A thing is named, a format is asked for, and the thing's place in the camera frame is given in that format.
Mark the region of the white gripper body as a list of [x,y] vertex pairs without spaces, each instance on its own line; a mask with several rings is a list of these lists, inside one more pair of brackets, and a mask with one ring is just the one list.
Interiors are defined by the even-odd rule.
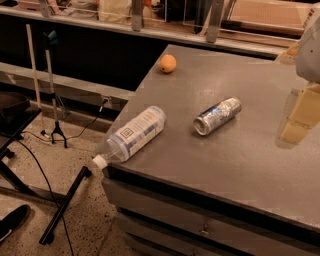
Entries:
[[320,83],[320,17],[305,31],[296,55],[297,75]]

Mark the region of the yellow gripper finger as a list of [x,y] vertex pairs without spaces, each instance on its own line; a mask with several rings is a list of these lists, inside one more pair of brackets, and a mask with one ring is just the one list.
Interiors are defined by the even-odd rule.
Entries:
[[278,64],[294,65],[299,43],[293,43],[287,50],[277,56],[275,62]]
[[295,105],[280,133],[280,139],[299,144],[320,122],[320,84],[309,83],[298,93]]

